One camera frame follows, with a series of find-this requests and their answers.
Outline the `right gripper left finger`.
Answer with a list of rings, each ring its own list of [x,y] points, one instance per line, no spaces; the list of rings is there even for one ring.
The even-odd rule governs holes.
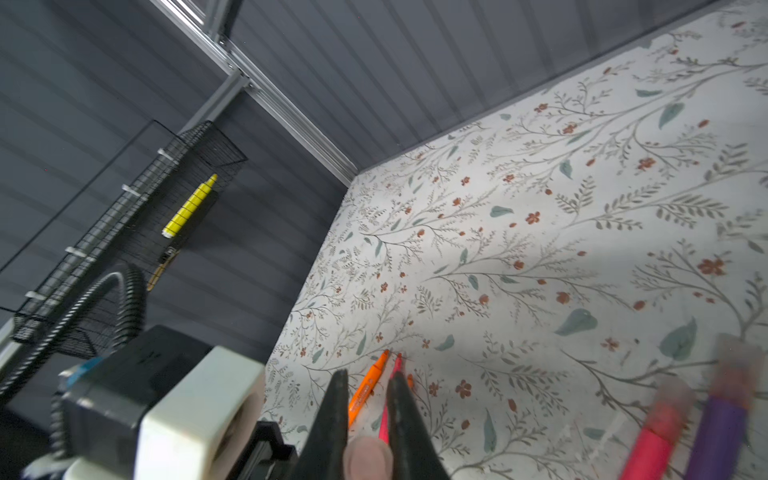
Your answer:
[[[289,479],[342,479],[348,440],[348,373],[336,371]]]

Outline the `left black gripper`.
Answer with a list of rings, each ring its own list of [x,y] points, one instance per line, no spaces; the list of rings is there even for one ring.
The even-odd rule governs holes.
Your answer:
[[[287,479],[297,459],[296,447],[284,441],[278,423],[258,421],[228,479]]]

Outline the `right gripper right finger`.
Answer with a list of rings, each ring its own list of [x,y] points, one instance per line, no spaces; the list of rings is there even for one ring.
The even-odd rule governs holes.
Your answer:
[[[387,388],[389,445],[394,479],[443,479],[449,475],[432,444],[406,377],[397,372]]]

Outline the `translucent pink pen cap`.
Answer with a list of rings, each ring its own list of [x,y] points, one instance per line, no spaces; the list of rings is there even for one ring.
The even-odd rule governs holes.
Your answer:
[[[357,437],[343,454],[345,480],[391,480],[393,454],[390,447],[376,437]]]

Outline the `purple marker pen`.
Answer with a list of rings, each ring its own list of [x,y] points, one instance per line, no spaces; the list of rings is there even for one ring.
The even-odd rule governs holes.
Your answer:
[[[728,334],[718,336],[716,356],[686,479],[725,480],[733,476],[765,360],[759,347]]]

